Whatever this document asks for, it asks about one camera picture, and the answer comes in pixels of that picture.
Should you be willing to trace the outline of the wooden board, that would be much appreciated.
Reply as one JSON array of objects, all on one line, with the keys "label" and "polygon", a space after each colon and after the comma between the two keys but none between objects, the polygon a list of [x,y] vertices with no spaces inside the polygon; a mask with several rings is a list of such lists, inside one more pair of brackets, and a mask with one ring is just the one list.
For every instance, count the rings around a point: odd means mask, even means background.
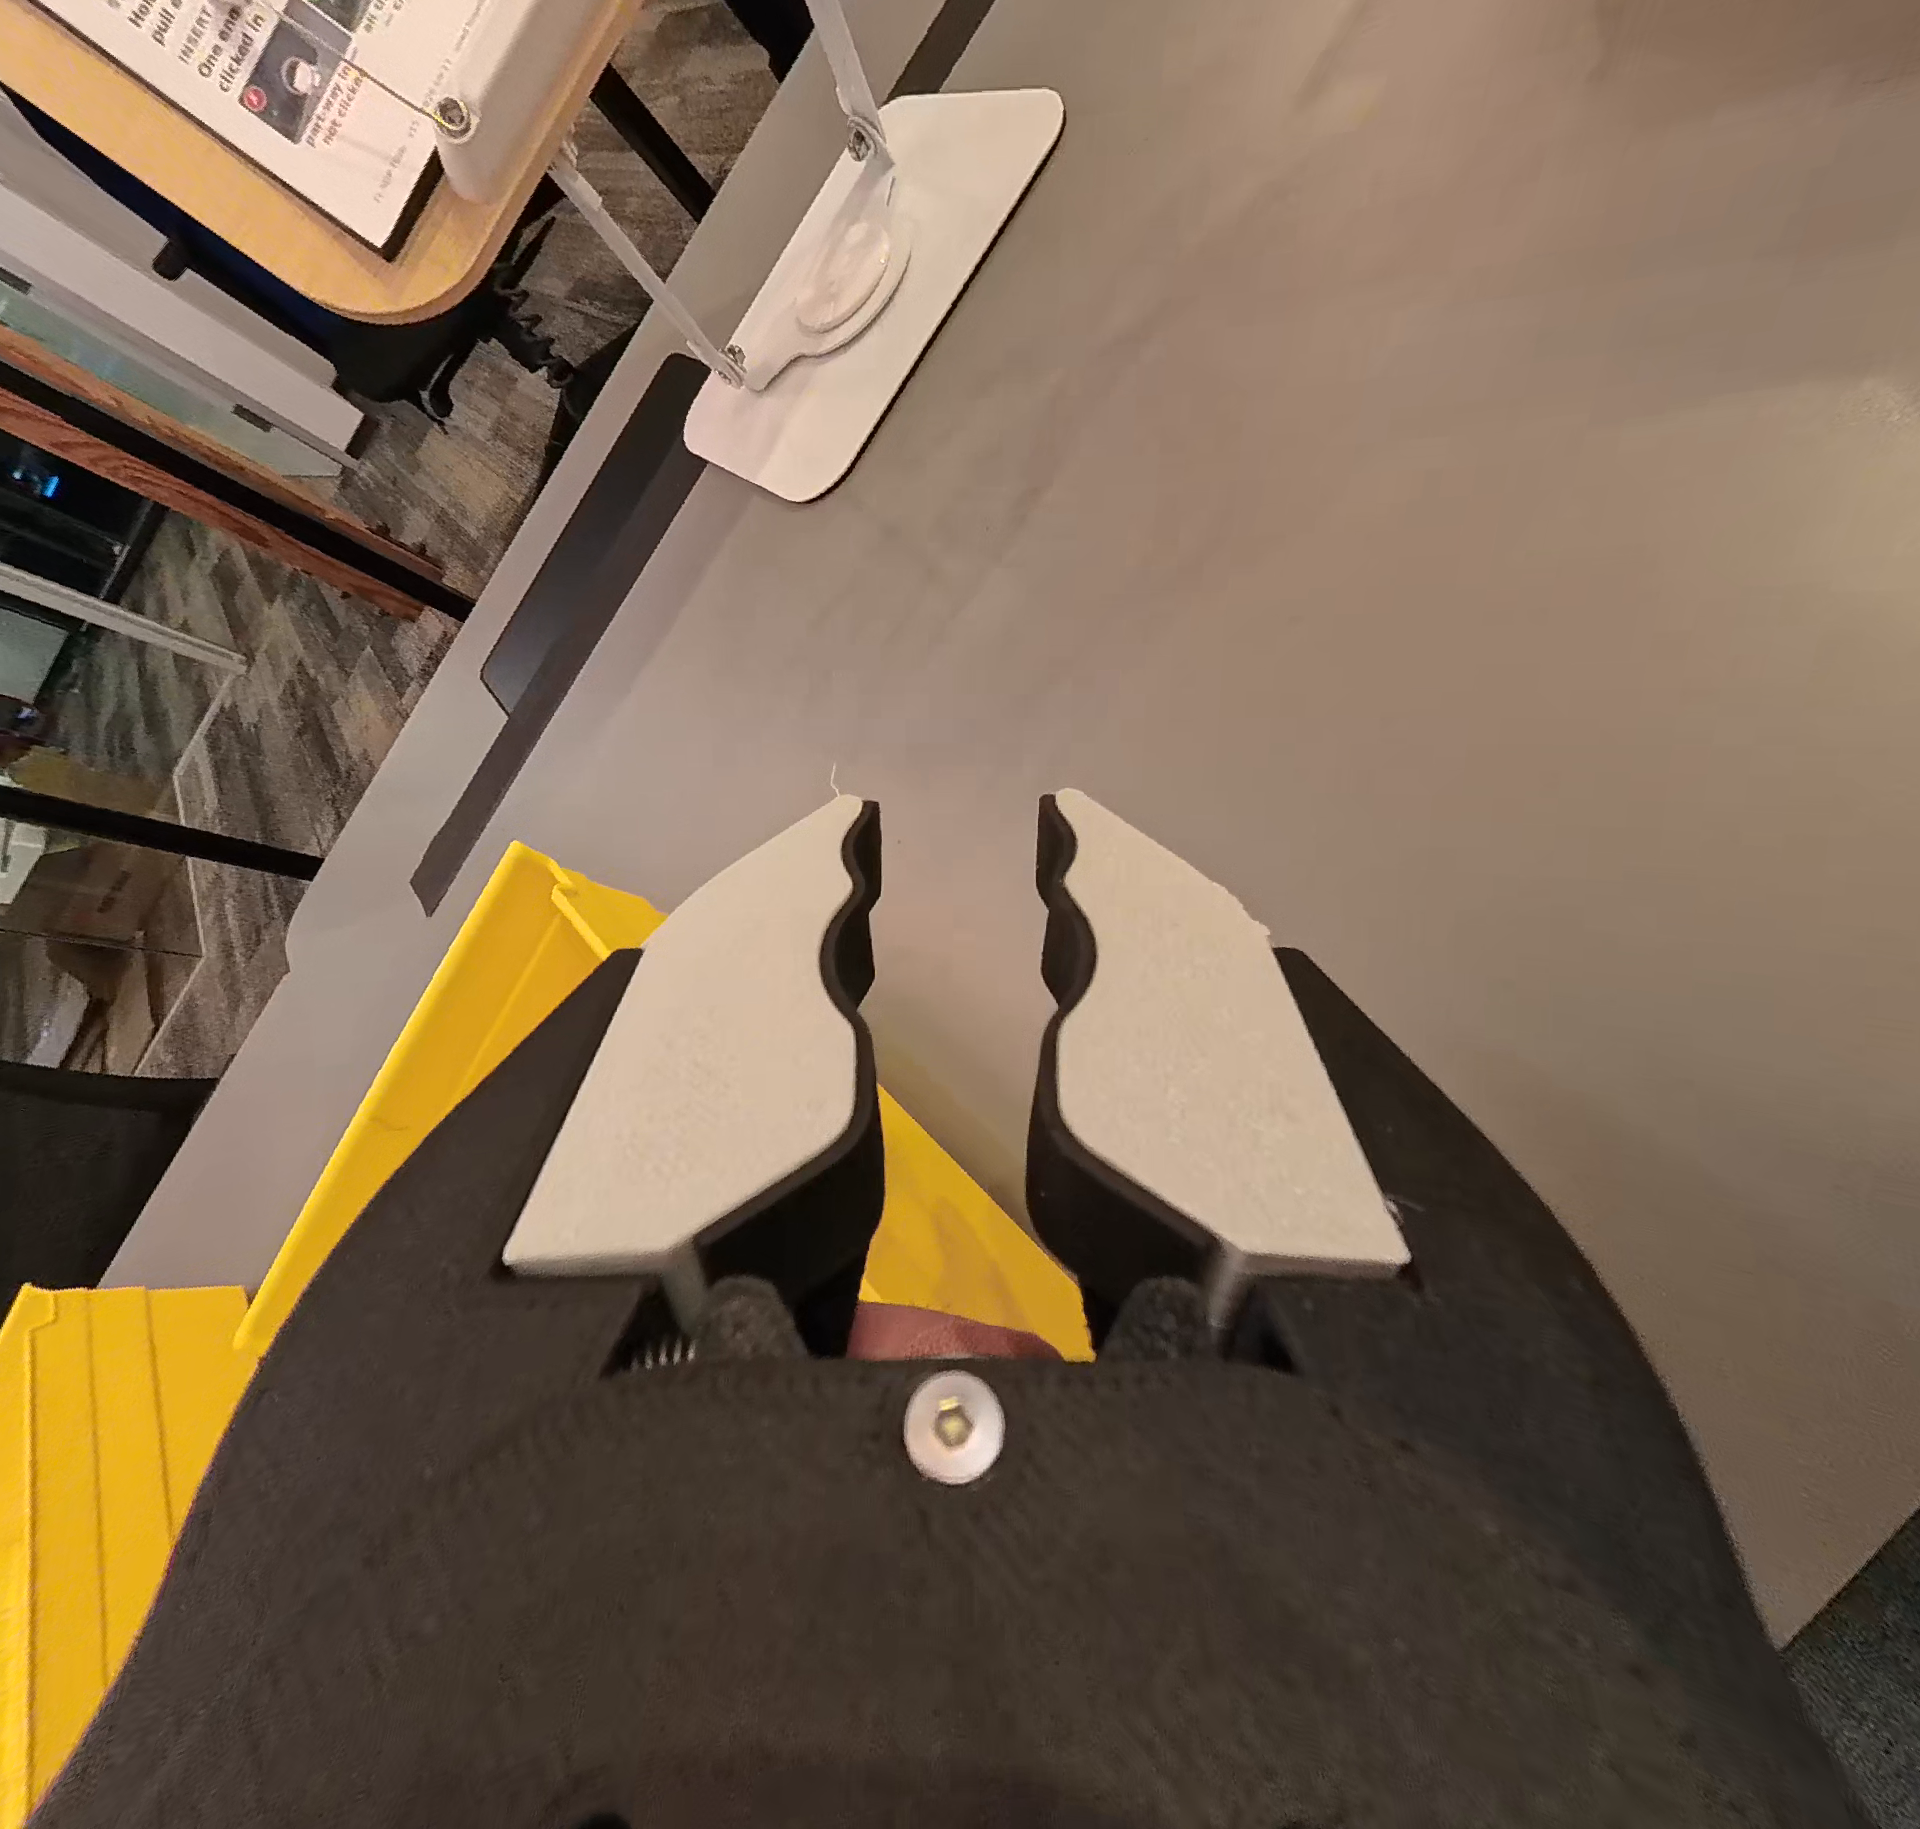
[{"label": "wooden board", "polygon": [[4,0],[4,86],[171,208],[324,308],[377,323],[439,313],[480,278],[589,105],[645,0],[604,0],[568,64],[559,101],[499,206],[437,180],[386,257],[351,238],[30,0]]}]

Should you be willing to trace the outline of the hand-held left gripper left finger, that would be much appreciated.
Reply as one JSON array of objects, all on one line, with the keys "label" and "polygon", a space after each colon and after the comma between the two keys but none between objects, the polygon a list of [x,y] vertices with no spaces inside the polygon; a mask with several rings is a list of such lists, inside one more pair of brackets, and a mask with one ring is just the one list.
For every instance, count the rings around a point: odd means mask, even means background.
[{"label": "hand-held left gripper left finger", "polygon": [[756,1279],[814,1354],[844,1351],[883,1212],[879,893],[879,803],[836,795],[669,912],[504,1244],[512,1274],[651,1281],[684,1334]]}]

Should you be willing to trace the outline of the printed instruction sheet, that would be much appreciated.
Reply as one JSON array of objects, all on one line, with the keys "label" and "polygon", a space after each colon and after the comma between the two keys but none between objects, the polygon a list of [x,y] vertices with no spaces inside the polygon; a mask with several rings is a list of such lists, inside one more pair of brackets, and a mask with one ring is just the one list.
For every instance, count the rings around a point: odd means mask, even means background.
[{"label": "printed instruction sheet", "polygon": [[390,257],[444,180],[499,206],[604,0],[30,0]]}]

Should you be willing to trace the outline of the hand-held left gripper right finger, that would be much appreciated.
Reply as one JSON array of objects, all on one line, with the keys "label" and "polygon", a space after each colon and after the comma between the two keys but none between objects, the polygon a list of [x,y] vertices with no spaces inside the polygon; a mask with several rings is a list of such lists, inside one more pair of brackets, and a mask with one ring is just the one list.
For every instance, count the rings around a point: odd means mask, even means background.
[{"label": "hand-held left gripper right finger", "polygon": [[1271,929],[1080,788],[1037,810],[1050,1000],[1026,1214],[1099,1356],[1170,1306],[1202,1345],[1271,1283],[1395,1285],[1410,1242]]}]

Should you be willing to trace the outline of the brown wooden bench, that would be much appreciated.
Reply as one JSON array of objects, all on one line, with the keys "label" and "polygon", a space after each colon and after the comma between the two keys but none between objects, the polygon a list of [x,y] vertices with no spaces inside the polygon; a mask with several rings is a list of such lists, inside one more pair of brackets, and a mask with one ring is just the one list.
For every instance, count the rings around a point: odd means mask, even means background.
[{"label": "brown wooden bench", "polygon": [[471,615],[474,598],[437,561],[13,330],[2,330],[2,426],[386,617]]}]

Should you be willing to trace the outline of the clear acrylic stand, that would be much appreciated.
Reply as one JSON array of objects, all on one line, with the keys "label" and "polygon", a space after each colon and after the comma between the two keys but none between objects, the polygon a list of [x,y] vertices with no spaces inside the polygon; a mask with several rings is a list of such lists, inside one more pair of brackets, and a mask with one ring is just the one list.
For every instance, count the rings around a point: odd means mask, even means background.
[{"label": "clear acrylic stand", "polygon": [[718,347],[707,336],[692,308],[632,244],[581,176],[570,146],[549,169],[589,229],[666,313],[684,347],[724,386],[750,394],[767,390],[789,364],[853,343],[885,311],[911,257],[911,233],[896,223],[896,158],[844,6],[840,0],[804,2],[834,75],[846,152],[731,345]]}]

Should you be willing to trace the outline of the black tape strip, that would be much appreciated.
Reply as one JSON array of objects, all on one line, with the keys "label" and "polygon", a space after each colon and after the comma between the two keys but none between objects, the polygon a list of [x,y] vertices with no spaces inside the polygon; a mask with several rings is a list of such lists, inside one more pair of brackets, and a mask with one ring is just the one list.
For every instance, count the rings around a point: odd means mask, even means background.
[{"label": "black tape strip", "polygon": [[[945,0],[928,9],[917,47],[902,60],[887,99],[876,101],[879,109],[900,96],[947,92],[949,75],[994,4]],[[868,73],[868,49],[849,26]],[[868,79],[876,96],[876,77],[868,73]],[[656,326],[675,330],[673,351],[651,343],[647,330]],[[583,484],[540,572],[480,668],[501,722],[414,872],[414,891],[426,912],[441,906],[465,870],[701,475],[716,469],[724,493],[763,493],[690,454],[686,418],[714,373],[684,347],[662,308],[647,315],[630,351],[654,360],[656,371],[639,383],[634,366],[617,364],[613,390],[636,392],[621,405],[626,426],[600,458],[596,475]]]}]

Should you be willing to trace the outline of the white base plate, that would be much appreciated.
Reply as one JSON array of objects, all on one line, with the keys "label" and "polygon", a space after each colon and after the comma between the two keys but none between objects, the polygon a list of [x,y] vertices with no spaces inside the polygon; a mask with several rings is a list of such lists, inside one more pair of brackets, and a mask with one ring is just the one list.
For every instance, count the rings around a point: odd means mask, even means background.
[{"label": "white base plate", "polygon": [[759,394],[709,377],[684,426],[692,456],[795,503],[825,497],[866,450],[1056,148],[1065,103],[1048,88],[949,90],[900,96],[881,120],[898,169],[896,223],[911,233],[885,311],[846,347],[789,364]]}]

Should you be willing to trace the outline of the yellow plastic bin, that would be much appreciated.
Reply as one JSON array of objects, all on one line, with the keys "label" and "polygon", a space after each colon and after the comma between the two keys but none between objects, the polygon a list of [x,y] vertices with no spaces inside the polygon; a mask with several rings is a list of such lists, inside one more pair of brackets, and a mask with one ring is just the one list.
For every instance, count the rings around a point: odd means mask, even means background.
[{"label": "yellow plastic bin", "polygon": [[242,1287],[26,1285],[2,1332],[2,1823],[24,1825],[146,1621],[253,1375]]},{"label": "yellow plastic bin", "polygon": [[[420,1142],[602,962],[664,915],[643,895],[514,842],[347,1122],[264,1276],[234,1349],[257,1360],[373,1195]],[[898,1103],[881,1092],[885,1208],[859,1298],[1033,1336],[1067,1362],[1093,1343],[1080,1289]]]}]

